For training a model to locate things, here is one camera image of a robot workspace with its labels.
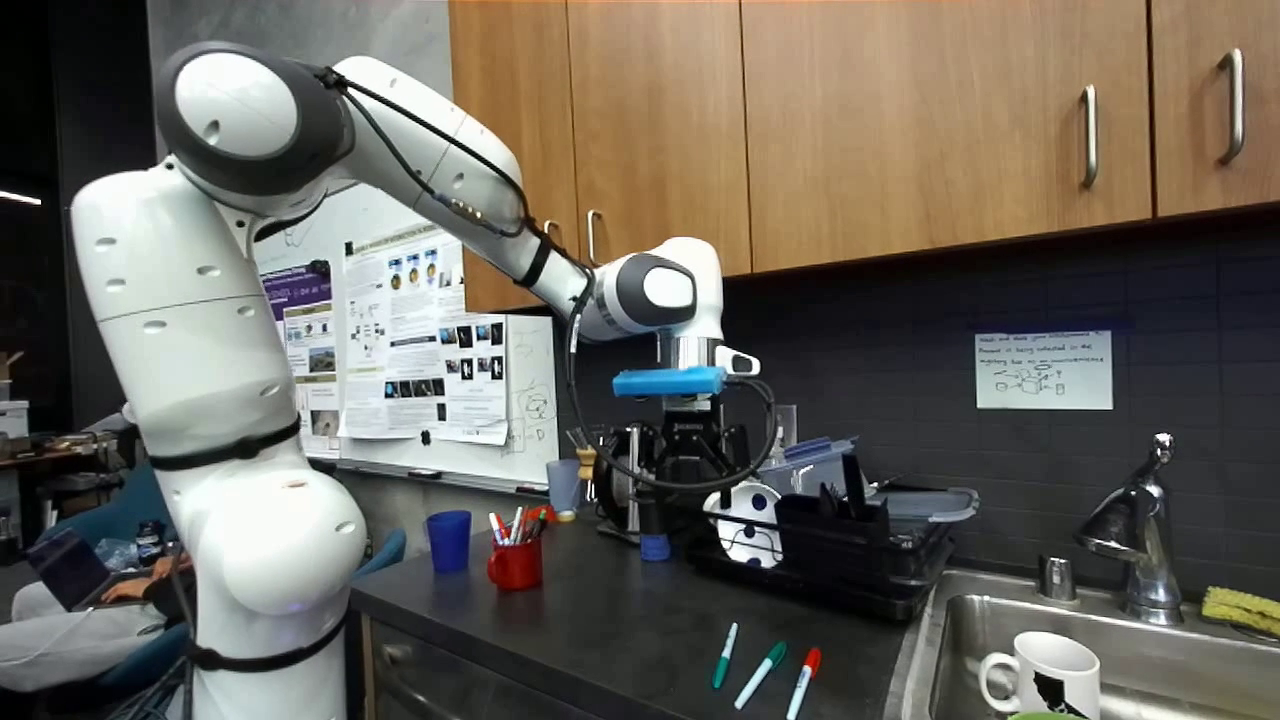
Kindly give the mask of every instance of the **poster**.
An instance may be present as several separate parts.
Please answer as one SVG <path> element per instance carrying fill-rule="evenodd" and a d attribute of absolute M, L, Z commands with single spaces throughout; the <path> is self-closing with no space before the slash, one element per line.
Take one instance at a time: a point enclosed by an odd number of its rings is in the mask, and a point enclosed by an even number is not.
<path fill-rule="evenodd" d="M 1111 410 L 1111 331 L 974 336 L 979 409 Z"/>
<path fill-rule="evenodd" d="M 340 405 L 330 278 L 306 265 L 287 268 L 264 274 L 262 290 L 297 386 L 302 450 L 337 459 Z"/>
<path fill-rule="evenodd" d="M 431 224 L 347 258 L 347 374 L 340 434 L 503 445 L 502 315 L 465 311 L 462 243 Z"/>

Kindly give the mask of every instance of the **black countertop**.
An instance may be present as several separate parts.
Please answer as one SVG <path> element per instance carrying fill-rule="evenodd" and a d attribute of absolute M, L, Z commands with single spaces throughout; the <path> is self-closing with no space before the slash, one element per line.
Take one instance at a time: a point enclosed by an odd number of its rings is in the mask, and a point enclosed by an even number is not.
<path fill-rule="evenodd" d="M 412 557 L 357 580 L 352 606 L 376 621 L 602 717 L 767 717 L 786 714 L 805 653 L 822 666 L 801 720 L 878 720 L 905 625 L 840 614 L 703 577 L 686 562 L 644 562 L 594 521 L 543 536 L 543 587 L 499 593 L 471 542 L 466 573 L 435 575 Z M 710 688 L 731 623 L 728 676 Z M 787 656 L 741 712 L 733 698 L 773 643 Z"/>

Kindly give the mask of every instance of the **laptop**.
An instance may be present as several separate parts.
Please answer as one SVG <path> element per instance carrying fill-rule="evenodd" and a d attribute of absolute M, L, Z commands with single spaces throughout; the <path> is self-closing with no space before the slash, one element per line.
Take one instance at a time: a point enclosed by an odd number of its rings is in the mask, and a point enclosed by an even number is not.
<path fill-rule="evenodd" d="M 49 592 L 68 612 L 88 610 L 101 602 L 111 585 L 133 578 L 145 578 L 150 570 L 113 573 L 76 530 L 67 528 L 27 551 L 27 561 L 36 570 Z M 136 605 L 142 600 L 125 600 L 110 605 Z"/>

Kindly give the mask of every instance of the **whiteboard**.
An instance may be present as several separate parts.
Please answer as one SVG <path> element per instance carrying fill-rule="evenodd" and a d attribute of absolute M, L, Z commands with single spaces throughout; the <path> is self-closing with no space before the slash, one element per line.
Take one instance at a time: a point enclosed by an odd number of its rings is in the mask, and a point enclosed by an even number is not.
<path fill-rule="evenodd" d="M 419 225 L 422 218 L 379 190 L 351 186 L 330 195 L 310 218 L 259 242 L 260 273 L 328 260 L 333 275 L 335 332 L 346 334 L 346 287 L 342 281 L 344 247 Z M 556 348 L 549 318 L 508 315 L 507 323 L 507 443 L 484 446 L 419 439 L 342 438 L 339 465 L 403 474 L 440 470 L 474 477 L 468 484 L 547 484 L 547 462 L 559 459 L 556 407 Z M 347 369 L 346 343 L 337 343 L 338 378 Z M 344 388 L 338 384 L 339 401 Z M 466 478 L 451 477 L 454 482 Z"/>

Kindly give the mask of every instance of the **red cup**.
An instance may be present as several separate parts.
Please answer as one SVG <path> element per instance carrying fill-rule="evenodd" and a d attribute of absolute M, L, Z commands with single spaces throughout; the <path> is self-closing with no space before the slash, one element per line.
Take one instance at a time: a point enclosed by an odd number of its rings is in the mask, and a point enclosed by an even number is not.
<path fill-rule="evenodd" d="M 498 589 L 527 591 L 543 584 L 543 538 L 520 544 L 493 544 L 489 579 Z"/>

